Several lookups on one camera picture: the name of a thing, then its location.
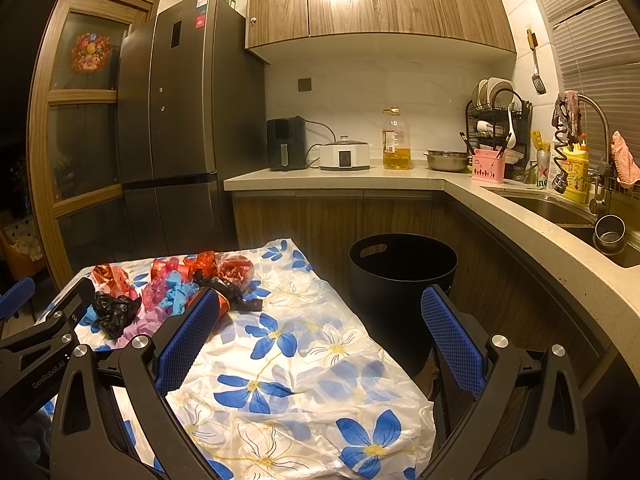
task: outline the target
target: slotted spatula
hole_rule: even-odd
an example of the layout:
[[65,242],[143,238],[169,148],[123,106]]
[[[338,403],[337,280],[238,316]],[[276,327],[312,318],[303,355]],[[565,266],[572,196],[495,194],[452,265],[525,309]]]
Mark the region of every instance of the slotted spatula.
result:
[[538,69],[538,56],[536,55],[538,40],[536,39],[535,32],[532,32],[530,28],[527,29],[527,37],[529,38],[529,47],[533,53],[533,76],[531,76],[531,80],[539,95],[546,94],[545,84],[540,78],[540,70]]

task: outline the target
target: stainless steel sink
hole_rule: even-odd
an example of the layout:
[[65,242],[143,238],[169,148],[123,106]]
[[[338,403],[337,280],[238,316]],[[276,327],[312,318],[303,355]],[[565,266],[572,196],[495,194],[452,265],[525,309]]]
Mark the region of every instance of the stainless steel sink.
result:
[[[508,189],[491,189],[490,191],[542,216],[597,250],[593,243],[595,216],[586,211],[565,204],[545,193],[533,195],[531,192]],[[640,265],[640,246],[627,236],[625,249],[620,254],[608,256],[608,258],[625,269],[635,267]]]
[[[571,233],[576,238],[580,238],[584,243],[590,245],[597,250],[593,243],[593,231],[594,228],[590,226],[561,226],[565,231]],[[635,267],[640,265],[640,248],[635,244],[629,243],[627,240],[626,246],[620,254],[615,256],[608,256],[609,260],[614,262],[620,267],[628,269],[629,267]]]
[[524,209],[542,216],[542,218],[549,220],[553,224],[592,225],[594,223],[594,217],[587,212],[566,205],[547,194],[541,193],[538,196],[527,196],[524,193],[512,190],[492,189],[491,191],[521,205]]

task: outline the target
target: pink basket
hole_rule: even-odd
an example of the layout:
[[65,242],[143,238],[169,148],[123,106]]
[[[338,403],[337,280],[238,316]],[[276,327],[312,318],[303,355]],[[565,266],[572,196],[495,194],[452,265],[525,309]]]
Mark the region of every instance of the pink basket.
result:
[[494,150],[474,150],[473,180],[483,180],[502,184],[504,182],[504,156],[497,158],[498,153]]

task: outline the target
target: trash can handle hole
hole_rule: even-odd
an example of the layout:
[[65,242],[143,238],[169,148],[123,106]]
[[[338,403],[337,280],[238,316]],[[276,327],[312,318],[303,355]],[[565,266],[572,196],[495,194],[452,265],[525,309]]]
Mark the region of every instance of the trash can handle hole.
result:
[[370,256],[371,254],[384,253],[386,251],[386,244],[375,244],[369,247],[365,247],[360,251],[360,257]]

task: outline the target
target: gray refrigerator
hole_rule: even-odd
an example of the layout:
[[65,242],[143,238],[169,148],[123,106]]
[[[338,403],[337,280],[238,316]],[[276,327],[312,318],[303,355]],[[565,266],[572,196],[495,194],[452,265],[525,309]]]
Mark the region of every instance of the gray refrigerator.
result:
[[237,248],[224,180],[267,167],[264,62],[223,0],[183,0],[127,37],[118,156],[139,258]]

